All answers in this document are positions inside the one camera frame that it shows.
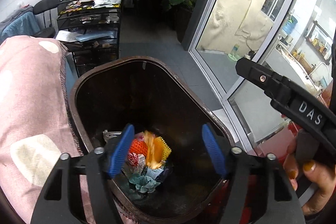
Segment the person's right hand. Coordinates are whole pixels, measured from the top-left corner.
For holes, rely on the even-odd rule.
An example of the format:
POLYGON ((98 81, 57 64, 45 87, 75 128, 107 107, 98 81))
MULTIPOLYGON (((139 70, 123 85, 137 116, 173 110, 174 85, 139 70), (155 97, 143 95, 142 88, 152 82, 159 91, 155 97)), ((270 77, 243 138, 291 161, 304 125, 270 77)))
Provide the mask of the person's right hand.
MULTIPOLYGON (((297 142, 293 139, 288 145, 288 155, 283 164, 283 168, 294 190, 297 190, 298 187, 296 178, 300 171, 299 164, 294 155, 296 145, 297 142)), ((315 194, 302 207, 303 215, 310 217, 322 211, 333 195, 335 189, 335 165, 329 167, 320 162, 309 160, 303 164, 302 171, 310 182, 318 185, 315 194)))

